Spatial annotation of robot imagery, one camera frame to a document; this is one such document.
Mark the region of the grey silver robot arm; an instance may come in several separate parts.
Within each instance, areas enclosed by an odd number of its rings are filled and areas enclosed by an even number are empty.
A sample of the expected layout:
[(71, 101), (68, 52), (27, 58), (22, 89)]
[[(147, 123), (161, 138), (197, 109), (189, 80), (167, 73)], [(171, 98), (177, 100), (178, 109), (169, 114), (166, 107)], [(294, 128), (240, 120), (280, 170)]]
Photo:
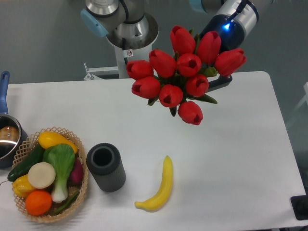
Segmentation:
[[(203, 29), (218, 32), (221, 51), (238, 48), (259, 20), (267, 0), (191, 0), (190, 6), (199, 12), (214, 12), (215, 16)], [(144, 11), (142, 0), (88, 0), (80, 13), (87, 28), (98, 37), (107, 37), (116, 54), (116, 67), (104, 67), (95, 75), (118, 74), (128, 78), (126, 64), (133, 60), (148, 60), (158, 37), (156, 20)]]

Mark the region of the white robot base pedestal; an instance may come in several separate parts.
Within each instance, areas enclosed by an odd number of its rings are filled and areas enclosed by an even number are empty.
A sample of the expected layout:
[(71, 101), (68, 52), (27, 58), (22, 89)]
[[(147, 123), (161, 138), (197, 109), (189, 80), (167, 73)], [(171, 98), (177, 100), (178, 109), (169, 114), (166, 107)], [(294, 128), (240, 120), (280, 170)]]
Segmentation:
[(152, 51), (152, 44), (140, 49), (122, 49), (114, 45), (116, 62), (118, 67), (119, 78), (129, 78), (126, 65), (130, 61), (146, 60), (149, 61), (149, 53)]

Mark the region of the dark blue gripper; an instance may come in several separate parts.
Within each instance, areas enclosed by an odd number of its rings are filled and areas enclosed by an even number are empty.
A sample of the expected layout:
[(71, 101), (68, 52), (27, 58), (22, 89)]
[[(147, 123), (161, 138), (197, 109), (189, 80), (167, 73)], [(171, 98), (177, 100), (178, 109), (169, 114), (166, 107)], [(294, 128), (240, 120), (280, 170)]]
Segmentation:
[[(230, 51), (240, 47), (245, 38), (244, 29), (236, 21), (230, 21), (227, 15), (215, 15), (207, 26), (200, 33), (203, 38), (207, 32), (216, 31), (221, 38), (220, 53)], [(209, 81), (207, 92), (218, 90), (228, 86), (232, 82), (232, 76), (219, 76), (217, 79)]]

